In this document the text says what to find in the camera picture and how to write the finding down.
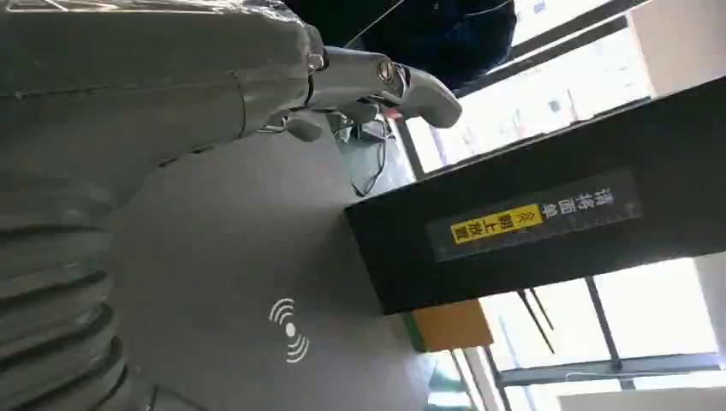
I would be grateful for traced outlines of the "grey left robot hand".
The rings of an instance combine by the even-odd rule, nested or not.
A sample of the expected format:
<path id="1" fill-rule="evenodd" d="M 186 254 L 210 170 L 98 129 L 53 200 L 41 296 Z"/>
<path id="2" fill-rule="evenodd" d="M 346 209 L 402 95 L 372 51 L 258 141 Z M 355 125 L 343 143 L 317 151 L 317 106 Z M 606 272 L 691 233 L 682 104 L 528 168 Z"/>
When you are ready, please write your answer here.
<path id="1" fill-rule="evenodd" d="M 324 44 L 281 1 L 4 1 L 1 229 L 87 226 L 144 175 L 309 112 L 461 115 L 436 77 Z"/>

